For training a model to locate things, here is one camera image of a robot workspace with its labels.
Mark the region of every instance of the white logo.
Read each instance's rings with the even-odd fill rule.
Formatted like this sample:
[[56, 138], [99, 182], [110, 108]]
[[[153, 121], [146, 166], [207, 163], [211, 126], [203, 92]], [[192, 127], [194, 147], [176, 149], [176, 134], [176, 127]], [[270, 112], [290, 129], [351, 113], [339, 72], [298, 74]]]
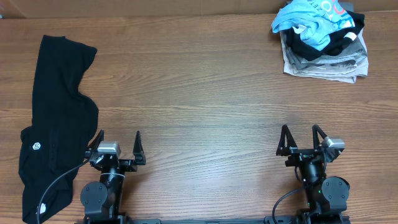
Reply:
[[42, 206], [40, 206], [40, 214], [44, 213], [46, 211], [46, 209], [47, 208], [45, 207], [45, 204], [42, 203]]
[[37, 142], [37, 143], [33, 144], [32, 147], [33, 147], [33, 150], [38, 150], [38, 149], [40, 149], [40, 146], [41, 146], [40, 143]]

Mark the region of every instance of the wire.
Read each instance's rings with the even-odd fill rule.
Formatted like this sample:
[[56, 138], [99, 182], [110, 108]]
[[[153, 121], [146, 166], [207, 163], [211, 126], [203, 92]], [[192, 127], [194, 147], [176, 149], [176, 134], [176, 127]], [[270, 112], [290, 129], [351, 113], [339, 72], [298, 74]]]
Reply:
[[62, 177], [66, 176], [67, 174], [73, 172], [74, 170], [77, 170], [77, 169], [79, 169], [80, 167], [84, 166], [89, 160], [90, 160], [90, 159], [87, 159], [87, 160], [84, 161], [82, 164], [76, 166], [75, 168], [72, 168], [72, 169], [66, 171], [66, 172], [63, 173], [61, 176], [59, 176], [58, 178], [56, 178], [56, 179], [49, 185], [49, 187], [47, 187], [47, 189], [45, 190], [45, 192], [44, 192], [44, 194], [43, 194], [42, 198], [40, 199], [40, 202], [39, 202], [39, 204], [38, 204], [38, 206], [37, 206], [37, 211], [36, 211], [37, 224], [40, 224], [40, 208], [41, 208], [41, 205], [42, 205], [42, 202], [43, 202], [43, 199], [44, 199], [45, 194], [50, 190], [50, 188], [51, 188], [55, 183], [58, 182], [58, 180], [60, 180]]
[[300, 180], [300, 178], [299, 178], [299, 174], [297, 173], [297, 166], [294, 167], [294, 174], [296, 175], [296, 179], [297, 179], [300, 183], [302, 183], [301, 180]]
[[[293, 194], [296, 194], [296, 193], [298, 193], [298, 192], [300, 192], [300, 191], [302, 191], [302, 190], [305, 190], [305, 189], [307, 189], [307, 188], [309, 188], [309, 187], [311, 187], [311, 186], [314, 186], [314, 185], [317, 184], [320, 180], [322, 180], [322, 178], [323, 178], [323, 176], [325, 175], [325, 172], [326, 172], [326, 164], [327, 164], [327, 163], [326, 163], [326, 153], [323, 151], [323, 172], [322, 172], [322, 175], [319, 176], [318, 180], [316, 180], [315, 182], [313, 182], [313, 183], [311, 183], [311, 184], [308, 184], [308, 185], [306, 185], [306, 186], [304, 186], [304, 187], [301, 187], [301, 188], [299, 188], [299, 189], [292, 190], [291, 192], [289, 192], [289, 193], [287, 193], [287, 194], [281, 196], [281, 198], [280, 198], [278, 201], [276, 201], [276, 203], [275, 203], [275, 205], [274, 205], [274, 208], [272, 208], [272, 220], [274, 221], [275, 224], [278, 224], [278, 222], [277, 222], [277, 220], [276, 220], [276, 218], [275, 218], [275, 211], [276, 211], [276, 207], [278, 206], [278, 204], [279, 204], [283, 199], [285, 199], [285, 198], [287, 198], [287, 197], [289, 197], [289, 196], [291, 196], [291, 195], [293, 195]], [[299, 175], [298, 175], [298, 173], [297, 173], [297, 166], [294, 168], [294, 172], [295, 172], [295, 175], [296, 175], [297, 180], [300, 181]]]

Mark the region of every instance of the stack of folded clothes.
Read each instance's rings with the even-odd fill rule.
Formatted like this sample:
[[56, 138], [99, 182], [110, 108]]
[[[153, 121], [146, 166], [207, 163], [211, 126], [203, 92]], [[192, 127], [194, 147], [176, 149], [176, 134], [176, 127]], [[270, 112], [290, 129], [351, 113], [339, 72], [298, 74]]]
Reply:
[[279, 11], [272, 30], [280, 33], [285, 73], [347, 83], [368, 75], [365, 16], [352, 12], [351, 3], [341, 5], [338, 0], [293, 0]]

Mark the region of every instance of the black mount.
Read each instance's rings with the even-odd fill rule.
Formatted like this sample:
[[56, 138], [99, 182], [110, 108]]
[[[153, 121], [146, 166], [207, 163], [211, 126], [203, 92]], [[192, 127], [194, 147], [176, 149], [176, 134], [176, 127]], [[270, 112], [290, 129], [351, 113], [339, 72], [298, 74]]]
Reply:
[[101, 171], [101, 177], [81, 191], [80, 200], [85, 207], [84, 224], [130, 223], [129, 217], [119, 209], [125, 172], [137, 172], [137, 165], [146, 164], [139, 131], [132, 150], [135, 159], [120, 159], [120, 152], [117, 142], [104, 141], [103, 130], [88, 146], [85, 157], [90, 159], [92, 167]]
[[325, 156], [326, 162], [333, 162], [344, 150], [344, 142], [338, 138], [328, 137], [318, 125], [312, 126], [313, 149], [298, 149], [287, 125], [283, 125], [280, 134], [279, 145], [276, 150], [277, 156], [288, 156], [285, 165], [298, 166], [299, 164], [315, 162], [314, 159], [322, 159]]

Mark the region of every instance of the black garment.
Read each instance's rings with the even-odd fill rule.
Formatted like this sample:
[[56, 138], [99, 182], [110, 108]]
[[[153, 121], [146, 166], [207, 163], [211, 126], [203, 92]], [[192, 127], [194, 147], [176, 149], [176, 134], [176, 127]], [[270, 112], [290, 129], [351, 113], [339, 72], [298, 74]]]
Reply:
[[293, 52], [297, 55], [312, 61], [321, 57], [322, 55], [337, 56], [339, 55], [353, 40], [345, 35], [349, 32], [353, 32], [358, 35], [363, 27], [365, 26], [365, 15], [347, 11], [347, 13], [353, 18], [355, 27], [345, 28], [334, 33], [329, 34], [330, 43], [321, 51], [307, 45], [300, 39], [300, 34], [296, 34], [293, 28], [286, 30], [286, 45], [291, 47]]
[[[37, 59], [32, 96], [32, 126], [21, 132], [19, 176], [25, 189], [22, 219], [35, 223], [45, 189], [61, 174], [82, 163], [95, 135], [98, 108], [78, 92], [83, 73], [93, 63], [94, 47], [65, 37], [43, 36]], [[72, 202], [73, 172], [46, 194], [44, 222]]]

